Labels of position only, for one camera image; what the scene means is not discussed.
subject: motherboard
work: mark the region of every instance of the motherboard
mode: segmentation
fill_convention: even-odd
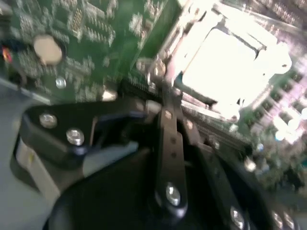
[[[99,101],[106,82],[143,82],[139,57],[152,58],[180,13],[176,0],[16,0],[11,32],[28,44],[12,59],[27,89],[61,102]]]

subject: electronic component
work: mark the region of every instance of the electronic component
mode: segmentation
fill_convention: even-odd
[[[276,37],[239,10],[220,3],[189,4],[151,63],[147,80],[159,84],[165,79],[193,97],[201,95],[213,104],[210,112],[203,108],[199,111],[238,121],[243,107],[255,101],[261,103],[264,98],[260,100],[259,95],[266,89],[270,94],[270,78],[291,68],[287,45],[278,43]]]
[[[43,65],[56,65],[63,58],[63,52],[50,35],[38,35],[34,38],[33,47]]]
[[[135,63],[139,57],[152,58],[158,52],[181,8],[177,0],[141,4],[138,0],[17,0],[12,2],[12,12],[14,39],[33,45],[39,36],[48,34],[56,43],[44,38],[43,43],[52,43],[55,49],[37,48],[39,38],[35,49],[12,53],[13,61],[34,81],[27,90],[40,94],[44,101],[84,102],[101,100],[97,95],[106,81],[119,83],[127,78],[146,83]],[[140,36],[129,30],[138,14]],[[59,92],[56,80],[60,77],[66,87]]]

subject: silver screw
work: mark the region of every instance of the silver screw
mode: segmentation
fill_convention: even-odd
[[[187,126],[189,129],[193,129],[193,122],[191,122],[190,120],[187,120]]]
[[[244,218],[241,215],[241,213],[239,213],[238,210],[236,210],[234,207],[230,208],[230,216],[232,221],[234,222],[234,224],[239,228],[239,229],[243,229],[244,228]]]
[[[166,198],[174,206],[178,206],[180,204],[180,192],[171,183],[169,183],[166,187]]]
[[[42,114],[39,116],[39,122],[42,127],[45,128],[54,128],[58,124],[56,116],[51,114]]]
[[[258,152],[261,152],[261,151],[263,151],[263,149],[264,149],[264,145],[261,144],[261,143],[259,143],[259,144],[257,145],[257,151],[258,151]]]
[[[166,66],[161,60],[157,61],[153,73],[157,77],[163,77],[165,75]]]
[[[66,132],[66,137],[69,143],[72,145],[82,145],[84,142],[84,134],[81,130],[72,128]]]
[[[294,221],[293,219],[287,214],[287,213],[284,213],[284,219],[287,223],[287,225],[291,228],[291,229],[295,229],[295,225],[294,225]]]
[[[66,81],[64,78],[56,79],[56,86],[58,89],[64,89],[66,87]]]
[[[278,228],[282,229],[283,228],[283,220],[282,218],[276,213],[276,212],[272,212],[273,215],[273,219],[275,221],[275,224]]]
[[[172,119],[172,114],[171,114],[171,112],[168,111],[168,110],[166,110],[166,111],[165,111],[165,117],[166,117],[167,119]]]

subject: coin cell battery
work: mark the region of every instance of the coin cell battery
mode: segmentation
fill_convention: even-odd
[[[43,65],[57,65],[63,58],[61,47],[50,35],[36,36],[33,46]]]

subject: black bracket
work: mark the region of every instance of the black bracket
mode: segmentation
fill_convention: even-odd
[[[54,116],[57,125],[43,126],[40,121],[43,114]],[[95,137],[97,131],[116,129],[116,126],[110,127],[110,123],[114,125],[125,119],[145,117],[144,102],[132,98],[103,103],[34,106],[23,113],[20,138],[43,158],[63,167],[75,168],[81,165],[86,154],[97,148],[96,144],[103,144],[101,137]],[[71,143],[67,136],[70,129],[82,131],[82,143]]]

